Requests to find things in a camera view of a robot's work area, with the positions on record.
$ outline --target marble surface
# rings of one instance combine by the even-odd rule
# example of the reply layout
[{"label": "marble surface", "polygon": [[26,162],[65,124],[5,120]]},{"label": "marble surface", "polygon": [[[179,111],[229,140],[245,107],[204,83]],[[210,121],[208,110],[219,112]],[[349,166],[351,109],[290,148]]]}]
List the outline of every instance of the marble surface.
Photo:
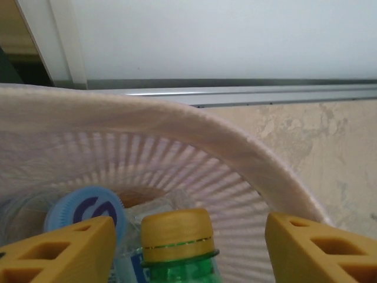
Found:
[{"label": "marble surface", "polygon": [[377,101],[206,109],[270,146],[335,224],[377,239]]}]

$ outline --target blue bottle cap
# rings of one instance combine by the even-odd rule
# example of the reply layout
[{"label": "blue bottle cap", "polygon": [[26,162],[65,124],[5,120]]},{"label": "blue bottle cap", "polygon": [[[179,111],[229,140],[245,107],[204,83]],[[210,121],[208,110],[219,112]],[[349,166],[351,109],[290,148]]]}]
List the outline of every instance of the blue bottle cap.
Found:
[{"label": "blue bottle cap", "polygon": [[99,186],[78,189],[60,199],[47,214],[44,232],[101,215],[113,218],[120,243],[127,226],[122,201],[111,190]]}]

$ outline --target white plastic basket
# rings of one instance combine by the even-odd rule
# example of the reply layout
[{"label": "white plastic basket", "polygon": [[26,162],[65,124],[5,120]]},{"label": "white plastic basket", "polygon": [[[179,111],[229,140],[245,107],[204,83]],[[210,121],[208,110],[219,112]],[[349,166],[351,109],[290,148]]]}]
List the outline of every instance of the white plastic basket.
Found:
[{"label": "white plastic basket", "polygon": [[330,223],[271,150],[203,110],[54,88],[0,88],[0,197],[103,185],[126,206],[184,189],[213,221],[225,282],[274,282],[271,209]]}]

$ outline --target clear plastic bottle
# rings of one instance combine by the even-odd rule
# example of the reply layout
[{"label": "clear plastic bottle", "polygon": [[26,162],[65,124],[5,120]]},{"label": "clear plastic bottle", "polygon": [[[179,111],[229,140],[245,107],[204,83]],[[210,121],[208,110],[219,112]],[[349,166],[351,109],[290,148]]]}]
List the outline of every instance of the clear plastic bottle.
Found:
[{"label": "clear plastic bottle", "polygon": [[145,217],[141,223],[143,267],[151,283],[219,283],[213,229],[205,209]]}]

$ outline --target basket rim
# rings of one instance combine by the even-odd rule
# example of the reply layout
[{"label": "basket rim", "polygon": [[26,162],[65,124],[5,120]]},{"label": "basket rim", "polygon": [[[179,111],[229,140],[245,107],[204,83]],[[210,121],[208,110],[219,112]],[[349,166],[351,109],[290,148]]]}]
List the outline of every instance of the basket rim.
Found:
[{"label": "basket rim", "polygon": [[192,106],[119,94],[0,84],[0,117],[0,131],[18,134],[102,128],[185,142],[225,162],[273,210],[333,225],[308,187],[270,148],[231,122]]}]

